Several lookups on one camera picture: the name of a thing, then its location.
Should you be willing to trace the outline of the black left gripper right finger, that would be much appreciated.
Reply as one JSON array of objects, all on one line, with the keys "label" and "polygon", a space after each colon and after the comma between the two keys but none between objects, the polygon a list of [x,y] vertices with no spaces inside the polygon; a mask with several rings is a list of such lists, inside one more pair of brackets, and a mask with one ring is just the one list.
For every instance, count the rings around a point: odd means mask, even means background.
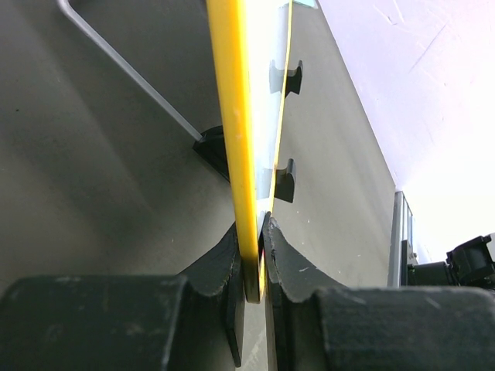
[{"label": "black left gripper right finger", "polygon": [[286,239],[267,213],[261,229],[265,258],[265,321],[270,370],[328,370],[319,289],[343,288]]}]

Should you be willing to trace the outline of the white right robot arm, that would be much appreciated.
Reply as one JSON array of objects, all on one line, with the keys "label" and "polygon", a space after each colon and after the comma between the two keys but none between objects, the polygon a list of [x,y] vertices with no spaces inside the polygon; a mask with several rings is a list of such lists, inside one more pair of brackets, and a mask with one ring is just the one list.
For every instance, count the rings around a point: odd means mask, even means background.
[{"label": "white right robot arm", "polygon": [[475,237],[446,254],[446,260],[410,264],[401,257],[401,286],[482,288],[494,293],[494,234]]}]

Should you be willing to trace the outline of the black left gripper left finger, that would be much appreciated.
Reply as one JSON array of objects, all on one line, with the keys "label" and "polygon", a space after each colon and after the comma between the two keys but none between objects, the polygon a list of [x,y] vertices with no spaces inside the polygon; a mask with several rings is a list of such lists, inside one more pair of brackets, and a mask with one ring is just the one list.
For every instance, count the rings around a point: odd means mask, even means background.
[{"label": "black left gripper left finger", "polygon": [[187,282],[176,330],[176,366],[241,366],[245,297],[235,226],[181,274]]}]

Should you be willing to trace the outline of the yellow framed whiteboard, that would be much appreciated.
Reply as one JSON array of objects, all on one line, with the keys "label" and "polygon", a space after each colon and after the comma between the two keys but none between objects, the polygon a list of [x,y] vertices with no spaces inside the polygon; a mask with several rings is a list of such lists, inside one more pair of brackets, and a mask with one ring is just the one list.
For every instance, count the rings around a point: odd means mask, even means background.
[{"label": "yellow framed whiteboard", "polygon": [[207,15],[247,301],[265,292],[261,229],[275,201],[291,1],[208,1]]}]

